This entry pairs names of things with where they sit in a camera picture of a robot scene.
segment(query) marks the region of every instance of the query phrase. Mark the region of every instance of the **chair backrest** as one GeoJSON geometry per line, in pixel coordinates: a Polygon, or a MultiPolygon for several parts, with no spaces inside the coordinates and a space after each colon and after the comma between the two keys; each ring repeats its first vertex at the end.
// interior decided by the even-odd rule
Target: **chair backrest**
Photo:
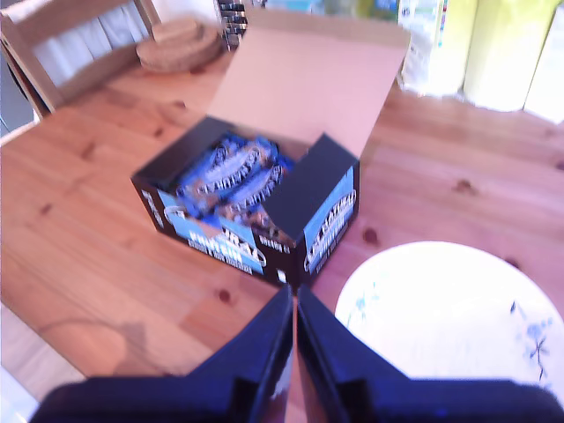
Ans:
{"type": "MultiPolygon", "coordinates": [[[[8,64],[41,116],[53,112],[86,89],[109,78],[137,60],[136,44],[113,49],[56,85],[33,49],[45,41],[76,28],[131,0],[50,0],[23,20],[13,22],[1,14],[2,51],[8,64]]],[[[133,0],[147,32],[159,23],[152,0],[133,0]]]]}

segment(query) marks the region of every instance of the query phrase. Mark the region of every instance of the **open cardboard box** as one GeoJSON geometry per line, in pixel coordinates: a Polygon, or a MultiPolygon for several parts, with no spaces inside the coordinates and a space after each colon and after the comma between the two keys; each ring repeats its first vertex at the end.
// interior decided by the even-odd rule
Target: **open cardboard box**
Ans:
{"type": "Polygon", "coordinates": [[[132,177],[156,228],[274,284],[319,274],[360,200],[360,163],[409,35],[391,23],[250,9],[208,116],[132,177]],[[227,131],[260,134],[296,160],[263,207],[286,243],[226,219],[166,216],[179,174],[227,131]]]}

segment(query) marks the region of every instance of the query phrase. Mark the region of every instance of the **candy bar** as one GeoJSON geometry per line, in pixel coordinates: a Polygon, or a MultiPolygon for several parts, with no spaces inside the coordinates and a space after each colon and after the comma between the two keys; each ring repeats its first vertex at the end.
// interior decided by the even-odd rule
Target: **candy bar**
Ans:
{"type": "Polygon", "coordinates": [[[190,174],[176,191],[193,216],[208,214],[246,181],[269,167],[278,157],[278,148],[266,138],[247,142],[235,154],[203,173],[190,174]]]}
{"type": "MultiPolygon", "coordinates": [[[[234,134],[226,135],[216,148],[207,151],[204,156],[181,177],[179,187],[176,190],[178,198],[183,200],[187,187],[201,179],[207,172],[221,167],[228,158],[236,154],[246,143],[247,140],[244,138],[234,134]]],[[[195,208],[193,204],[185,201],[182,201],[182,203],[190,215],[195,217],[200,216],[201,212],[195,208]]]]}
{"type": "Polygon", "coordinates": [[[270,169],[263,169],[235,192],[228,204],[219,208],[219,214],[238,223],[247,223],[260,203],[271,196],[290,170],[291,164],[287,160],[279,160],[270,169]]]}

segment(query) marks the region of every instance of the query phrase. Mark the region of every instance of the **box label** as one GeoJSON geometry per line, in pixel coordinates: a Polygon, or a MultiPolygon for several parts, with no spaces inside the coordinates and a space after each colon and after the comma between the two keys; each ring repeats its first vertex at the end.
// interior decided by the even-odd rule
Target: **box label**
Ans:
{"type": "Polygon", "coordinates": [[[354,213],[356,200],[351,167],[304,228],[307,253],[303,266],[309,274],[319,272],[337,246],[354,213]]]}
{"type": "Polygon", "coordinates": [[[221,232],[208,237],[204,229],[176,203],[176,198],[159,191],[160,200],[165,205],[165,216],[174,227],[176,234],[185,239],[193,248],[221,262],[253,274],[263,274],[266,266],[264,254],[256,247],[255,238],[250,228],[220,218],[221,232]]]}

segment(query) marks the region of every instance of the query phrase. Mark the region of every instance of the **wicker coaster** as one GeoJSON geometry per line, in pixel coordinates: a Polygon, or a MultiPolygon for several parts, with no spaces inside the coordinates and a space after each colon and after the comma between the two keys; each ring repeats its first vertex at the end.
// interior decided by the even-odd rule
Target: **wicker coaster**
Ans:
{"type": "Polygon", "coordinates": [[[177,19],[152,28],[152,36],[161,44],[169,41],[194,40],[202,33],[202,26],[193,18],[177,19]]]}
{"type": "Polygon", "coordinates": [[[211,26],[200,26],[195,38],[183,36],[168,38],[166,42],[145,41],[137,46],[141,64],[149,71],[190,71],[216,57],[222,49],[218,30],[211,26]]]}

